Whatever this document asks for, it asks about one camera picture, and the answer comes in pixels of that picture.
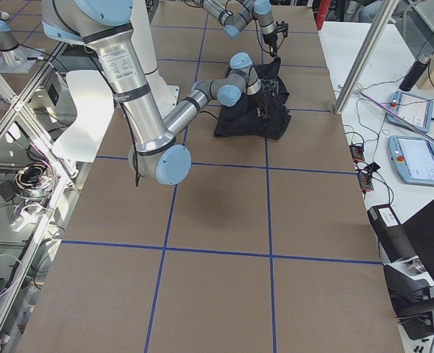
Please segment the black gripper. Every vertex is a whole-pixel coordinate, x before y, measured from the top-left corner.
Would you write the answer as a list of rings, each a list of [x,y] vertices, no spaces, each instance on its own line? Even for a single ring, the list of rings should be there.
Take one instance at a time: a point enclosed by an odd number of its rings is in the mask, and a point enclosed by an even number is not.
[[[276,56],[277,50],[280,47],[277,44],[278,34],[281,34],[283,39],[287,38],[288,24],[286,22],[281,21],[279,23],[273,21],[270,24],[263,26],[263,40],[265,44],[269,46],[269,54],[271,56]]]
[[[264,121],[268,121],[268,113],[263,112],[263,110],[269,110],[272,105],[276,105],[278,100],[279,82],[277,79],[262,79],[260,82],[262,88],[262,100],[260,108],[257,108],[257,115]]]

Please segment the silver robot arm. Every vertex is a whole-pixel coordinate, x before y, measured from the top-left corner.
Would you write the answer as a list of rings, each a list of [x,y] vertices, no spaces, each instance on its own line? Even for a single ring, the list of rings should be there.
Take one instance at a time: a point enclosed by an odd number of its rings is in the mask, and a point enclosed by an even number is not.
[[[278,57],[278,34],[281,33],[282,39],[285,39],[288,36],[288,24],[274,20],[270,1],[238,1],[242,6],[238,13],[227,10],[219,1],[201,0],[193,3],[212,15],[231,38],[239,36],[252,21],[256,21],[263,41],[268,46],[265,52],[271,57]]]
[[[207,106],[217,100],[236,105],[243,94],[264,97],[264,87],[246,52],[230,59],[224,79],[202,80],[167,115],[161,116],[149,79],[143,71],[141,50],[134,48],[132,1],[42,1],[43,30],[47,37],[86,46],[96,52],[115,101],[129,118],[134,145],[129,162],[138,177],[176,185],[191,169],[191,154],[176,136]]]

